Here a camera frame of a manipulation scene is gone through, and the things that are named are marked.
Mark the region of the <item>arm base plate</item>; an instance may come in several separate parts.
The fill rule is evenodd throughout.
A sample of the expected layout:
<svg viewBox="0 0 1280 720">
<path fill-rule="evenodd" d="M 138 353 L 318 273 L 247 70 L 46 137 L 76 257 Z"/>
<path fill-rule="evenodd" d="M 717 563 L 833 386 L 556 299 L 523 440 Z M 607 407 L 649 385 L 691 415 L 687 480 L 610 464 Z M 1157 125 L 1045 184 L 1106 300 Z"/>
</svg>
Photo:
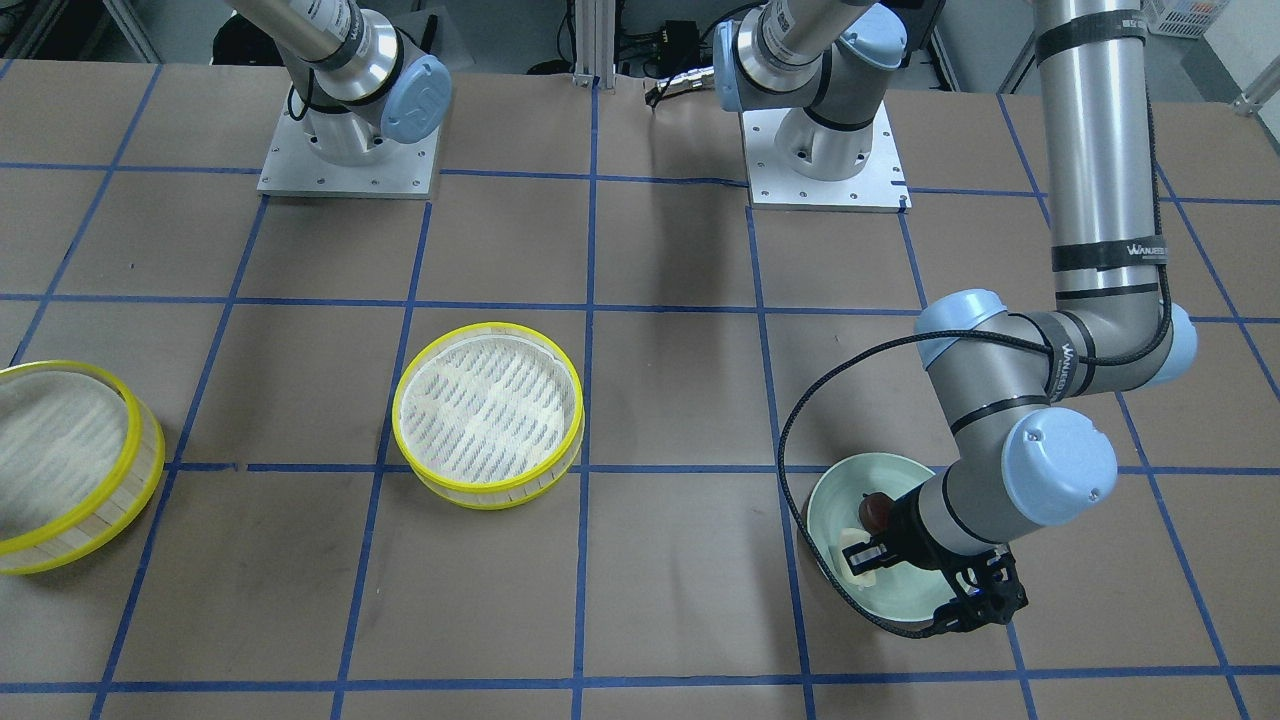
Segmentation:
<svg viewBox="0 0 1280 720">
<path fill-rule="evenodd" d="M 279 199 L 429 200 L 443 128 L 398 143 L 352 113 L 305 110 L 285 100 L 259 173 L 257 191 Z"/>
<path fill-rule="evenodd" d="M 740 115 L 755 209 L 905 213 L 913 208 L 887 106 L 852 132 L 818 124 L 803 109 Z"/>
</svg>

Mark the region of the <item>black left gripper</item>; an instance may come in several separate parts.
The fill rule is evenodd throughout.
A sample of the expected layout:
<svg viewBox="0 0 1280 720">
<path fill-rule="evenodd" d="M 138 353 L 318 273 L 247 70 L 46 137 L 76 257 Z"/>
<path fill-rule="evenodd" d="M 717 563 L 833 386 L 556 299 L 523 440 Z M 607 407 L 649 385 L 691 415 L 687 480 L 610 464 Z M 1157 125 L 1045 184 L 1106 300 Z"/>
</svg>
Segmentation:
<svg viewBox="0 0 1280 720">
<path fill-rule="evenodd" d="M 876 582 L 883 568 L 909 562 L 919 569 L 941 569 L 940 546 L 925 529 L 920 511 L 922 488 L 913 488 L 899 498 L 883 492 L 865 495 L 861 506 L 867 511 L 892 509 L 890 527 L 876 536 L 876 542 L 865 539 L 840 541 L 840 578 L 844 582 Z"/>
</svg>

